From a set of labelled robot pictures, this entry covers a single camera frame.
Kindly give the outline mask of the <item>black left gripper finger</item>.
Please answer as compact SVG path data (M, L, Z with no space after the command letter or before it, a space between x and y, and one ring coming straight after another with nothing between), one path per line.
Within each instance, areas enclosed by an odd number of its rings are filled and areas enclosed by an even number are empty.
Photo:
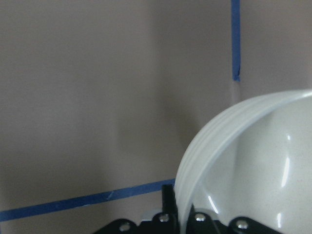
M162 211L167 214L177 215L176 197L171 184L162 185Z

